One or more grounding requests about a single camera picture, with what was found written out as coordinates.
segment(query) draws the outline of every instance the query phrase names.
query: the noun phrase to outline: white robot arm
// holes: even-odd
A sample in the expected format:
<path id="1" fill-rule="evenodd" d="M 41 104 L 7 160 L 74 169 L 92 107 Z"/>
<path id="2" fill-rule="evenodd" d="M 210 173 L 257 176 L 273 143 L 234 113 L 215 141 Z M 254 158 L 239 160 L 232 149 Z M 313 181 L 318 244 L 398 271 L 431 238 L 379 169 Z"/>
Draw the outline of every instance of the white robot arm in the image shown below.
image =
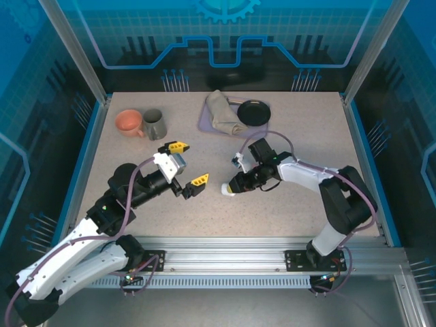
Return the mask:
<path id="1" fill-rule="evenodd" d="M 296 183 L 320 194 L 328 222 L 307 245 L 307 257 L 314 268 L 371 216 L 371 210 L 364 199 L 333 174 L 340 175 L 355 185 L 369 199 L 375 211 L 377 210 L 377 204 L 365 183 L 357 170 L 351 166 L 340 170 L 319 169 L 302 162 L 291 153 L 276 154 L 263 138 L 250 145 L 249 150 L 258 164 L 253 167 L 243 155 L 237 153 L 232 162 L 243 171 L 229 183 L 221 186 L 222 194 L 234 196 L 236 193 L 257 188 L 270 191 L 281 181 Z M 266 182 L 272 178 L 278 183 L 270 189 L 263 189 Z"/>
<path id="2" fill-rule="evenodd" d="M 147 162 L 153 161 L 159 169 L 146 176 L 138 172 L 133 179 L 132 208 L 169 189 L 186 200 L 203 191 L 208 174 L 187 183 L 185 188 L 175 178 L 186 167 L 180 153 L 188 148 L 182 142 L 169 142 L 158 149 L 159 152 Z M 134 269 L 141 263 L 144 249 L 138 241 L 131 235 L 119 236 L 125 217 L 127 223 L 136 218 L 132 210 L 126 213 L 127 189 L 135 169 L 137 165 L 133 163 L 119 166 L 108 180 L 109 190 L 87 211 L 87 216 L 76 228 L 45 256 L 15 275 L 0 275 L 0 284 L 10 298 L 15 298 L 12 301 L 15 309 L 28 327 L 45 322 L 59 305 L 92 281 L 116 270 Z M 110 238 L 117 238 L 115 244 L 81 262 Z"/>

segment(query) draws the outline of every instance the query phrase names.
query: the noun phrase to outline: beige table surface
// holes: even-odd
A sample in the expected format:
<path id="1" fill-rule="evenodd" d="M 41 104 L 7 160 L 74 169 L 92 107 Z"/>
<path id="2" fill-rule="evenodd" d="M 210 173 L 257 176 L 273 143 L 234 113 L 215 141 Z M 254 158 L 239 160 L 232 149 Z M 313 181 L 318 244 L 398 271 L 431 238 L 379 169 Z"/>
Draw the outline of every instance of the beige table surface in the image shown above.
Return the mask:
<path id="1" fill-rule="evenodd" d="M 322 166 L 360 170 L 338 93 L 227 92 L 226 95 L 270 103 L 269 130 L 285 134 L 297 157 Z M 126 162 L 140 163 L 165 142 L 180 140 L 191 146 L 183 154 L 185 171 L 177 177 L 183 186 L 210 173 L 206 189 L 196 198 L 175 198 L 171 191 L 136 209 L 136 220 L 126 232 L 135 236 L 314 236 L 326 223 L 319 194 L 300 185 L 281 183 L 271 192 L 260 190 L 229 198 L 220 187 L 238 170 L 230 160 L 244 142 L 241 138 L 208 134 L 197 124 L 208 93 L 114 93 L 89 175 L 78 220 L 108 188 L 108 179 Z M 122 110 L 162 110 L 167 136 L 158 141 L 125 138 L 114 126 Z M 266 138 L 277 153 L 288 151 L 278 136 Z M 142 169 L 143 175 L 157 169 Z M 362 235 L 377 236 L 376 227 Z"/>

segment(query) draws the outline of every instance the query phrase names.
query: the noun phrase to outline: black frying pan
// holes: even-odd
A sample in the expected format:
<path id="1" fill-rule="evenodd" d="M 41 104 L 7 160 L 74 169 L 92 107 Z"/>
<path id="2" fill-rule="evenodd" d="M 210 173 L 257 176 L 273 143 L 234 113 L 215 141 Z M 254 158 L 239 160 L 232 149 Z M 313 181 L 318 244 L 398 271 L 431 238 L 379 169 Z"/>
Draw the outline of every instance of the black frying pan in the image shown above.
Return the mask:
<path id="1" fill-rule="evenodd" d="M 239 104 L 238 118 L 241 123 L 247 126 L 265 125 L 271 118 L 270 107 L 259 100 L 248 100 L 245 102 L 228 99 L 229 104 Z"/>

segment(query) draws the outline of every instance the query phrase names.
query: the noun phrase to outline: gray mug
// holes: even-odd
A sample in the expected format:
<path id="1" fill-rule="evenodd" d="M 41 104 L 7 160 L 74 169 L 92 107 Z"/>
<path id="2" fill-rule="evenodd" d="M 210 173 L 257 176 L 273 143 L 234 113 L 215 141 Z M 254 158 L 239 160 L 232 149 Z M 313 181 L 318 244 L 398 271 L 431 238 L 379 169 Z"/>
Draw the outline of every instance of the gray mug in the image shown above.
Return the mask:
<path id="1" fill-rule="evenodd" d="M 166 126 L 162 111 L 159 109 L 147 110 L 142 116 L 144 119 L 145 132 L 150 140 L 160 140 L 166 135 Z"/>

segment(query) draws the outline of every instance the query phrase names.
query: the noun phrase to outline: purple tray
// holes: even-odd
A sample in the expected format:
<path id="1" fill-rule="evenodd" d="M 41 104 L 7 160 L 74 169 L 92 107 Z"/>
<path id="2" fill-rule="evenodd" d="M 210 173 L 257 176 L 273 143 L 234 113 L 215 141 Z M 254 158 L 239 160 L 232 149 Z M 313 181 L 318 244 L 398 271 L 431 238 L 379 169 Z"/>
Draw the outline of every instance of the purple tray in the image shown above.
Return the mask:
<path id="1" fill-rule="evenodd" d="M 231 99 L 237 99 L 237 100 L 243 100 L 243 101 L 247 101 L 250 99 L 245 99 L 242 97 L 231 97 Z M 231 109 L 237 113 L 238 112 L 238 108 L 239 105 L 238 104 L 231 104 L 230 105 Z M 227 135 L 227 136 L 232 136 L 235 138 L 248 138 L 252 133 L 255 133 L 257 131 L 268 131 L 268 123 L 266 123 L 265 125 L 262 126 L 249 126 L 247 131 L 242 132 L 239 135 L 229 135 L 226 133 L 223 133 L 222 131 L 219 131 L 215 128 L 212 127 L 212 122 L 211 122 L 211 112 L 209 111 L 209 107 L 207 106 L 206 101 L 204 101 L 204 105 L 203 105 L 203 109 L 202 109 L 202 113 L 200 114 L 200 120 L 198 121 L 198 129 L 200 131 L 204 131 L 206 133 L 215 133 L 215 134 L 221 134 L 221 135 Z M 253 137 L 254 140 L 259 140 L 260 138 L 264 138 L 266 136 L 266 133 L 260 133 L 256 136 Z"/>

